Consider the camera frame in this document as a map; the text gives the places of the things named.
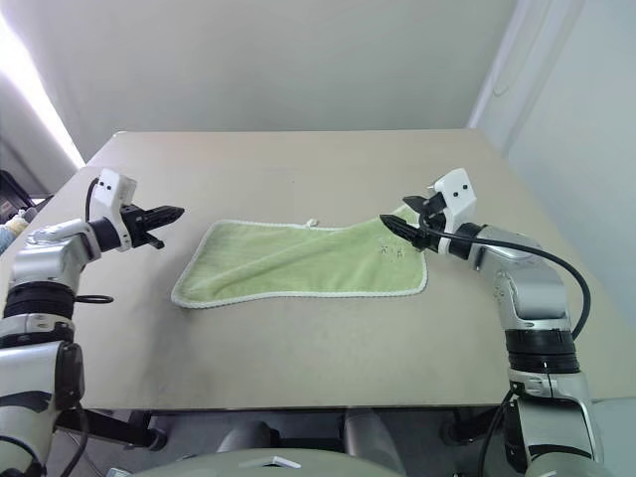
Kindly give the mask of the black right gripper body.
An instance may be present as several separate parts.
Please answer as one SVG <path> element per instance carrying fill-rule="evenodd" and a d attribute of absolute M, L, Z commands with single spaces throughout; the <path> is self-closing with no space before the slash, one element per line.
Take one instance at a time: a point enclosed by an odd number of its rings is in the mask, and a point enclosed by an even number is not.
<path fill-rule="evenodd" d="M 438 252 L 441 237 L 432 234 L 431 231 L 442 233 L 445 229 L 445 200 L 441 194 L 434 194 L 430 198 L 417 196 L 414 204 L 418 223 L 417 244 L 420 249 Z"/>

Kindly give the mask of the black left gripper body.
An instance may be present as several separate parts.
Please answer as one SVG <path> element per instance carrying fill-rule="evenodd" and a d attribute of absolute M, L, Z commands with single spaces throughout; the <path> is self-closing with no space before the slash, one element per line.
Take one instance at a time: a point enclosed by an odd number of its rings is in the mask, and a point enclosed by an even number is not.
<path fill-rule="evenodd" d="M 135 205 L 121 207 L 121 218 L 131 239 L 147 238 L 146 215 L 145 210 Z"/>

